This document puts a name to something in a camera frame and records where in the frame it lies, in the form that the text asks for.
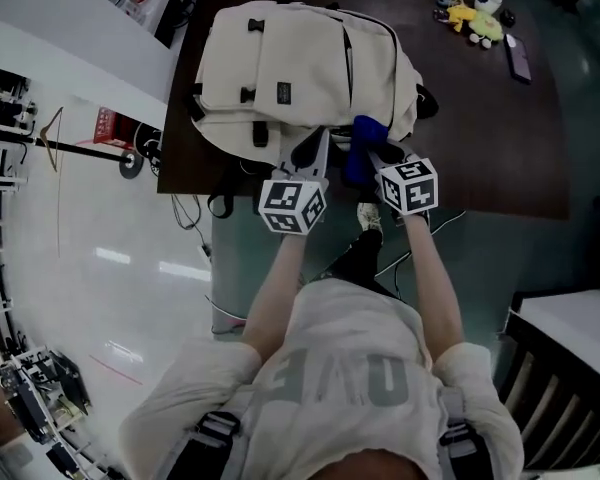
white backpack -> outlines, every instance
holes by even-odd
[[[357,115],[402,140],[421,84],[395,32],[376,19],[254,1],[216,14],[187,104],[211,143],[275,166],[286,140]]]

black pants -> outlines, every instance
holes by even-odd
[[[378,253],[382,248],[382,233],[376,229],[368,229],[351,244],[351,247],[327,269],[318,279],[335,277],[343,281],[362,286],[367,290],[396,298],[375,280],[378,271]]]

white t-shirt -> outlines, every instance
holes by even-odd
[[[456,345],[432,367],[413,308],[329,279],[301,290],[283,346],[262,367],[242,343],[187,343],[125,420],[120,444],[133,480],[154,480],[185,429],[250,399],[244,479],[302,480],[364,449],[406,457],[439,479],[443,385],[463,392],[466,418],[495,445],[492,460],[519,478],[522,441],[493,387],[488,350]]]

dark wooden table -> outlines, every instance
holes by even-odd
[[[171,89],[159,192],[209,194],[227,165],[228,155],[193,127],[182,99],[195,79],[215,13],[247,1],[197,2]],[[538,32],[525,9],[512,7],[517,21],[512,33],[527,47],[533,78],[529,86],[511,78],[503,44],[488,51],[470,47],[435,22],[436,0],[300,1],[320,6],[335,1],[394,28],[440,104],[440,112],[417,121],[413,136],[406,140],[436,167],[441,206],[568,217],[566,140],[558,97]]]

tripod stand base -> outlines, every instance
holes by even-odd
[[[142,170],[144,158],[135,151],[124,151],[121,155],[120,174],[127,180],[137,177]]]

